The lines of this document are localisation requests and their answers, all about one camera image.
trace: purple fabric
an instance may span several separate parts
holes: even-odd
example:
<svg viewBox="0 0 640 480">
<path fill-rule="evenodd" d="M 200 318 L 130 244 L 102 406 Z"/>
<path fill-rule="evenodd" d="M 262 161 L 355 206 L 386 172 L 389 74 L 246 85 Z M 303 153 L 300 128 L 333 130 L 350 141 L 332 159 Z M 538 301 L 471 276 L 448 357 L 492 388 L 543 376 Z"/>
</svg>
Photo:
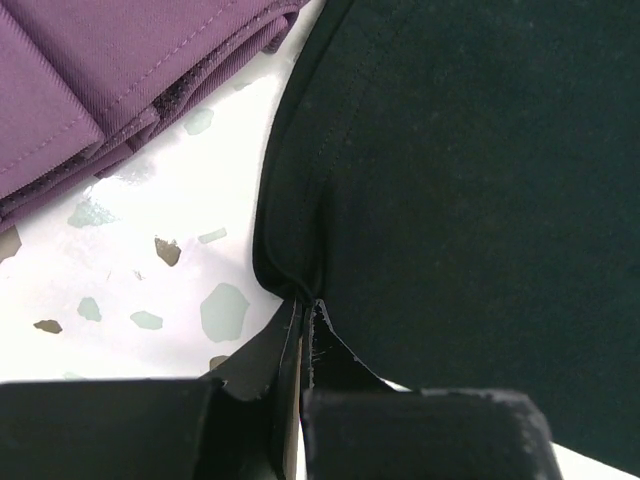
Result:
<svg viewBox="0 0 640 480">
<path fill-rule="evenodd" d="M 0 0 L 0 231 L 122 161 L 307 0 Z"/>
</svg>

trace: speckled countertop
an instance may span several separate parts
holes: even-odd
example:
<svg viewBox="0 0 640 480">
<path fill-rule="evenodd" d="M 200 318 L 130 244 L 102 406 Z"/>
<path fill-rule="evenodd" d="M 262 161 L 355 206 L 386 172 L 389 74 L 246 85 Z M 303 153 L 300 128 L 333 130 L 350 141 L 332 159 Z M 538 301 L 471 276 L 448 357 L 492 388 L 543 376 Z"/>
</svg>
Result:
<svg viewBox="0 0 640 480">
<path fill-rule="evenodd" d="M 111 177 L 0 234 L 0 381 L 194 377 L 280 299 L 251 240 L 269 126 L 322 0 Z M 627 477 L 557 450 L 567 480 Z"/>
</svg>

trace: terrazzo table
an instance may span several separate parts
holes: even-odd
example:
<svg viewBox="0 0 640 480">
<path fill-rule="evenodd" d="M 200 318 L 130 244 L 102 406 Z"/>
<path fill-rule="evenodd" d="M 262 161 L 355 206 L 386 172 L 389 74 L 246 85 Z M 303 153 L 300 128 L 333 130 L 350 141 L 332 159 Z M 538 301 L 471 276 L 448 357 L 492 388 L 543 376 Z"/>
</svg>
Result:
<svg viewBox="0 0 640 480">
<path fill-rule="evenodd" d="M 280 299 L 251 267 L 262 155 L 321 3 L 111 177 L 0 235 L 0 381 L 195 377 L 265 326 Z M 567 480 L 635 478 L 556 451 Z"/>
</svg>

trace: purple garment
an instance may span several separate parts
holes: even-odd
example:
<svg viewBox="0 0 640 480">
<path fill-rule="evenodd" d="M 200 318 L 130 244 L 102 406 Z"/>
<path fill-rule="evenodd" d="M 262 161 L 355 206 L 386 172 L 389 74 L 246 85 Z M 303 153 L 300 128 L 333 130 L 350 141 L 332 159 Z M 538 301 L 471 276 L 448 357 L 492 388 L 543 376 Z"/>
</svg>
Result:
<svg viewBox="0 0 640 480">
<path fill-rule="evenodd" d="M 120 162 L 307 0 L 0 0 L 0 232 Z"/>
</svg>

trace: dark green fabric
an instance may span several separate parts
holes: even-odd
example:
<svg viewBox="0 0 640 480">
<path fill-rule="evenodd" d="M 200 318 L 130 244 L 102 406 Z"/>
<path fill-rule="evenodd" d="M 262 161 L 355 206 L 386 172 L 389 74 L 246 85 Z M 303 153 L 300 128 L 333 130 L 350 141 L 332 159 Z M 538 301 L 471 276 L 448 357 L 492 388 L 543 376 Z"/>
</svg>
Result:
<svg viewBox="0 0 640 480">
<path fill-rule="evenodd" d="M 261 283 L 409 387 L 510 388 L 640 473 L 640 2 L 329 0 L 267 149 Z"/>
</svg>

